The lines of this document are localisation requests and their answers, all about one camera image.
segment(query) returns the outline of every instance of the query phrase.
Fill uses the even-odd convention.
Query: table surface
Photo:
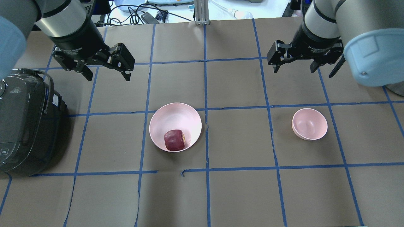
[[[104,67],[91,67],[91,82],[64,71],[50,58],[53,43],[32,32],[16,67],[46,70],[69,112],[49,168],[0,180],[0,226],[401,226],[404,98],[358,85],[347,65],[331,79],[332,66],[310,73],[310,61],[273,73],[266,52],[299,24],[100,28],[136,58],[129,82]],[[172,102],[203,122],[179,153],[159,150],[148,131]],[[320,140],[292,131],[307,107],[328,121]]]

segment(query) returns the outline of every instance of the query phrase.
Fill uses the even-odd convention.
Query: pink bowl
[[[292,129],[305,140],[322,138],[328,130],[326,118],[317,110],[304,108],[298,110],[292,119]]]
[[[198,140],[202,130],[202,121],[198,112],[184,103],[170,103],[158,109],[149,125],[153,143],[161,150],[180,152],[169,151],[164,142],[164,134],[173,129],[180,129],[184,133],[185,148],[180,151],[190,148]]]

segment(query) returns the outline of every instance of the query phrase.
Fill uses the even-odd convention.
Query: blue tape
[[[205,91],[205,124],[208,124],[208,67],[207,67],[207,47],[206,47],[206,25],[203,26],[204,40],[204,91]],[[209,177],[209,133],[205,130],[205,152],[206,152],[206,207],[207,222],[210,227],[210,177]]]
[[[294,170],[294,169],[321,169],[321,168],[344,168],[343,164],[334,165],[310,165],[310,166],[280,166],[281,170]]]
[[[237,106],[237,107],[211,107],[208,110],[222,110],[222,109],[265,109],[266,106]]]
[[[62,67],[52,67],[52,68],[48,68],[50,70],[55,70],[55,69],[63,69]]]
[[[311,106],[327,106],[326,103],[313,103],[313,104],[290,104],[290,105],[270,105],[270,108],[281,107],[311,107]]]
[[[8,184],[7,184],[6,191],[4,192],[3,200],[2,200],[1,205],[0,205],[0,214],[3,211],[4,203],[6,202],[8,191],[10,190],[11,181],[13,180],[13,178],[10,176],[10,174],[8,174],[8,173],[6,173],[6,174],[8,175]]]
[[[89,116],[99,115],[119,115],[119,114],[145,114],[146,111],[123,111],[123,112],[105,112],[105,113],[89,113]]]
[[[105,26],[105,30],[104,30],[104,35],[102,37],[102,40],[105,42],[105,38],[107,37],[107,31],[108,31],[108,27]]]
[[[385,163],[360,163],[347,164],[348,167],[364,167],[364,166],[404,166],[404,162],[385,162]]]
[[[178,63],[195,63],[204,62],[203,60],[190,60],[190,61],[159,61],[153,62],[152,65],[162,65],[162,64],[178,64]]]
[[[205,61],[245,61],[245,60],[257,60],[259,57],[243,57],[243,58],[227,58],[227,59],[206,59]]]
[[[80,113],[80,114],[65,115],[65,117],[67,117],[67,118],[84,117],[84,116],[88,116],[88,114],[86,114],[86,113]]]
[[[319,75],[319,78],[320,78],[321,86],[323,87],[323,91],[324,91],[325,98],[326,98],[326,100],[327,100],[328,109],[329,109],[329,111],[330,111],[332,124],[333,124],[333,126],[334,126],[335,135],[336,135],[336,137],[337,137],[339,150],[340,150],[341,156],[342,156],[342,161],[344,162],[345,172],[346,172],[346,174],[347,174],[349,187],[351,188],[352,199],[353,199],[353,203],[355,204],[356,213],[358,214],[359,223],[360,223],[361,226],[364,226],[363,220],[362,220],[362,215],[360,214],[360,210],[359,210],[358,201],[357,201],[357,199],[356,199],[354,186],[353,186],[353,184],[352,184],[351,174],[349,173],[347,161],[346,161],[346,159],[345,159],[344,150],[343,150],[343,148],[342,148],[341,139],[340,139],[340,137],[339,137],[337,124],[335,123],[334,114],[332,113],[332,108],[331,108],[331,104],[330,104],[330,99],[328,98],[327,90],[326,90],[326,87],[325,87],[325,84],[324,84],[323,77],[322,77],[322,75],[321,75],[320,69],[317,69],[317,72],[318,72],[318,75]]]
[[[52,61],[52,52],[53,52],[53,49],[55,48],[55,46],[56,46],[56,45],[53,45],[53,47],[52,47],[52,51],[50,52],[49,61],[48,61],[48,64],[46,65],[46,68],[45,68],[45,72],[46,72],[46,73],[48,72],[49,66],[51,65],[51,61]]]
[[[276,166],[212,168],[210,171],[277,170]]]
[[[140,156],[140,174],[139,174],[139,180],[137,183],[137,191],[139,193],[139,198],[140,198],[140,193],[141,193],[141,184],[142,184],[142,170],[143,170],[143,160],[145,156],[145,143],[146,143],[146,131],[147,131],[147,113],[149,110],[149,97],[150,97],[150,83],[152,80],[152,62],[153,62],[153,52],[154,52],[154,37],[156,34],[156,25],[153,25],[153,35],[151,37],[151,50],[150,50],[150,64],[149,64],[149,80],[147,82],[147,98],[146,98],[146,110],[145,110],[145,123],[143,125],[143,138],[142,138],[142,151],[141,151],[141,156]],[[136,217],[136,222],[135,222],[135,227],[137,227],[138,224],[138,218]]]
[[[63,172],[63,173],[38,173],[31,177],[59,177],[59,176],[98,176],[98,175],[127,175],[127,174],[150,174],[158,170],[146,171],[114,171],[114,172]]]
[[[261,48],[259,46],[259,40],[258,40],[258,34],[257,34],[257,27],[255,26],[255,20],[252,19],[252,25],[254,27],[254,34],[255,34],[255,41],[257,42],[257,48],[258,48],[258,56],[261,58]],[[283,200],[283,191],[282,191],[282,183],[280,179],[280,173],[279,173],[279,165],[278,165],[278,158],[276,157],[276,152],[275,152],[275,144],[274,144],[274,137],[273,137],[273,127],[272,127],[272,120],[271,120],[271,110],[269,106],[269,99],[267,95],[267,86],[265,84],[265,76],[264,76],[264,69],[262,65],[262,61],[259,61],[259,66],[261,69],[261,78],[262,78],[262,85],[264,88],[264,95],[265,95],[265,102],[267,104],[267,112],[268,112],[268,121],[269,121],[269,129],[271,132],[271,143],[272,143],[272,150],[274,153],[274,161],[275,161],[275,167],[276,169],[276,178],[278,180],[278,190],[279,190],[279,199],[280,199],[280,205],[281,205],[281,210],[282,210],[282,218],[283,218],[283,224],[285,227],[288,227],[288,223],[286,220],[286,212],[285,212],[285,204]]]
[[[150,62],[135,63],[135,65],[150,65]]]
[[[187,169],[181,172],[181,176],[185,177],[184,173],[185,172],[206,172],[206,168],[203,169]]]
[[[361,103],[330,103],[331,106],[339,106],[339,105],[373,105],[373,104],[387,104],[387,101],[380,102],[361,102]]]
[[[103,36],[103,40],[105,41],[105,36],[107,35],[107,29],[105,29],[104,31],[104,36]],[[78,166],[80,163],[80,157],[81,157],[81,151],[83,149],[83,143],[84,143],[84,137],[86,135],[86,130],[87,130],[87,124],[88,124],[88,118],[89,118],[89,113],[90,113],[90,109],[91,109],[91,103],[93,101],[93,95],[94,95],[94,90],[95,90],[95,84],[97,82],[97,76],[98,76],[98,70],[99,70],[99,66],[96,66],[97,69],[95,71],[95,76],[94,76],[94,82],[93,82],[93,87],[91,89],[91,95],[90,95],[90,100],[88,101],[88,108],[87,108],[87,116],[86,116],[86,121],[84,123],[84,128],[83,128],[83,134],[81,137],[81,141],[80,141],[80,146],[79,146],[79,150],[78,150],[78,154],[77,154],[77,160],[76,160],[76,167],[74,169],[74,173],[75,175],[73,176],[73,190],[72,190],[72,196],[70,198],[70,203],[69,203],[69,210],[67,211],[67,215],[66,215],[66,219],[65,222],[63,223],[63,227],[66,227],[67,225],[67,219],[69,218],[69,213],[70,213],[70,208],[72,207],[72,200],[73,200],[73,193],[74,193],[74,186],[76,183],[76,174],[78,171]]]
[[[399,119],[398,116],[397,116],[396,110],[395,110],[395,108],[394,108],[394,106],[393,106],[393,103],[392,103],[392,101],[391,101],[391,99],[390,99],[389,94],[387,93],[387,90],[386,90],[386,87],[385,87],[385,86],[383,86],[383,91],[384,91],[384,94],[385,94],[386,97],[387,97],[388,103],[390,104],[391,110],[393,111],[393,114],[394,114],[394,117],[395,117],[395,119],[396,119],[398,128],[399,128],[400,131],[401,131],[401,135],[404,137],[404,130],[403,130],[403,127],[402,127],[402,125],[401,125],[401,123],[400,123],[400,119]]]

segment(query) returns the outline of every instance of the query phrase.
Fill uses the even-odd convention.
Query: black rice cooker
[[[30,176],[46,168],[66,108],[45,72],[15,69],[0,80],[0,172],[6,173],[0,178]]]

